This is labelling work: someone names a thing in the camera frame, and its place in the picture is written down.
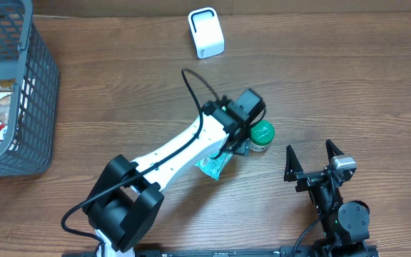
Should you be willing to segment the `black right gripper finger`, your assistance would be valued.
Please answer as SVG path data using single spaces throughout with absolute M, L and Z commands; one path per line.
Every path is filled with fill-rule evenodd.
M 291 145 L 286 147 L 286 164 L 284 181 L 293 182 L 297 181 L 298 175 L 303 174 L 303 168 L 295 155 L 294 149 Z
M 344 155 L 344 153 L 330 139 L 325 142 L 325 146 L 328 154 L 328 161 L 330 163 L 334 157 Z

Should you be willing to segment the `green lid glass jar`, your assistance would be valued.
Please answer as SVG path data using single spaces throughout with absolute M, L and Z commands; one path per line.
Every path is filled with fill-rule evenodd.
M 265 151 L 275 137 L 275 129 L 271 122 L 262 120 L 250 130 L 250 149 L 252 151 Z

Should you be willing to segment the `teal wet wipes pack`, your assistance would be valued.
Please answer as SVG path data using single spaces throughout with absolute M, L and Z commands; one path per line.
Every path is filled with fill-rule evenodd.
M 231 152 L 216 152 L 210 156 L 202 158 L 195 166 L 198 167 L 205 175 L 218 180 L 220 174 L 232 159 L 233 154 Z

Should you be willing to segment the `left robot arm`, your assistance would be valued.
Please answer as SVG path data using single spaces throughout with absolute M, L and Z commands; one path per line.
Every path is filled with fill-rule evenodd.
M 212 154 L 247 155 L 251 124 L 264 111 L 263 98 L 252 89 L 234 101 L 208 101 L 198 118 L 162 147 L 132 161 L 122 155 L 110 160 L 82 208 L 99 240 L 97 256 L 133 255 L 152 227 L 168 185 Z

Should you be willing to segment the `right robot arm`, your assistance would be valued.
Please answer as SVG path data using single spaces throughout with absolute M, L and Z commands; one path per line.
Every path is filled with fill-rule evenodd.
M 291 256 L 378 256 L 370 238 L 370 208 L 363 201 L 344 202 L 339 187 L 357 170 L 355 159 L 343 153 L 330 139 L 325 142 L 328 165 L 304 172 L 291 145 L 286 147 L 284 180 L 296 182 L 297 192 L 307 191 L 318 217 L 300 234 Z

